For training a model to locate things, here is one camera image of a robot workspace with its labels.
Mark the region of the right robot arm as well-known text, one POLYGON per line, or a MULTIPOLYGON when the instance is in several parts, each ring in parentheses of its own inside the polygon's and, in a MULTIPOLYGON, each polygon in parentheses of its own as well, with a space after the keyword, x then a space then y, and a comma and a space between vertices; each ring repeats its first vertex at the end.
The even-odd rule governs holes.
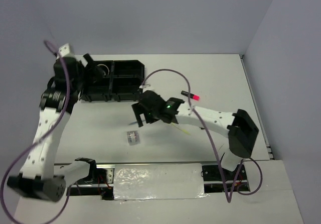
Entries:
POLYGON ((259 129, 243 109, 221 112, 189 105, 188 102, 171 97, 164 100, 152 90, 142 93, 139 101, 132 105, 139 127, 143 126, 141 115, 148 124, 162 121, 167 124, 185 124, 215 132, 228 139, 227 150, 219 158, 218 174, 230 179, 242 160, 252 155, 259 129))

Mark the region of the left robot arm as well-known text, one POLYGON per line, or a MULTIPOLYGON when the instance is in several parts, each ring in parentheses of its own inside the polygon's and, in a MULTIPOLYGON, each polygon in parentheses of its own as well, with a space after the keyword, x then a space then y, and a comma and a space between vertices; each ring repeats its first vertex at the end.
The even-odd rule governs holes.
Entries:
POLYGON ((6 178, 7 187, 25 198, 58 202, 68 186, 78 180, 93 183, 98 178, 96 161, 77 158, 70 165, 54 172, 55 158, 62 133, 70 119, 78 94, 87 82, 96 82, 103 71, 89 54, 83 66, 72 54, 59 56, 54 63, 55 75, 41 96, 40 117, 34 141, 18 175, 6 178))

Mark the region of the yellow thin pen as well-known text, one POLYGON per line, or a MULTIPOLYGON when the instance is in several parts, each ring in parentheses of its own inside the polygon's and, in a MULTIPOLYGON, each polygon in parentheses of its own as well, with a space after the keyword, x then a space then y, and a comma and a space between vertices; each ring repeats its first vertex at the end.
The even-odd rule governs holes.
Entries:
POLYGON ((178 124, 171 123, 171 125, 172 125, 173 127, 175 127, 176 129, 180 130, 181 132, 183 132, 183 133, 185 133, 185 134, 187 134, 187 135, 189 135, 189 136, 191 135, 188 131, 182 129, 178 124))

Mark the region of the large clear tape roll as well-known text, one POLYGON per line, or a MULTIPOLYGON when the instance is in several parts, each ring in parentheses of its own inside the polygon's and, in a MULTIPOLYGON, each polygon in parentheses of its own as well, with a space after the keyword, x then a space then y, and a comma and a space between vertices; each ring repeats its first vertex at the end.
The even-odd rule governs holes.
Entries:
POLYGON ((98 64, 97 66, 98 66, 101 70, 102 70, 102 67, 109 68, 106 64, 98 64))

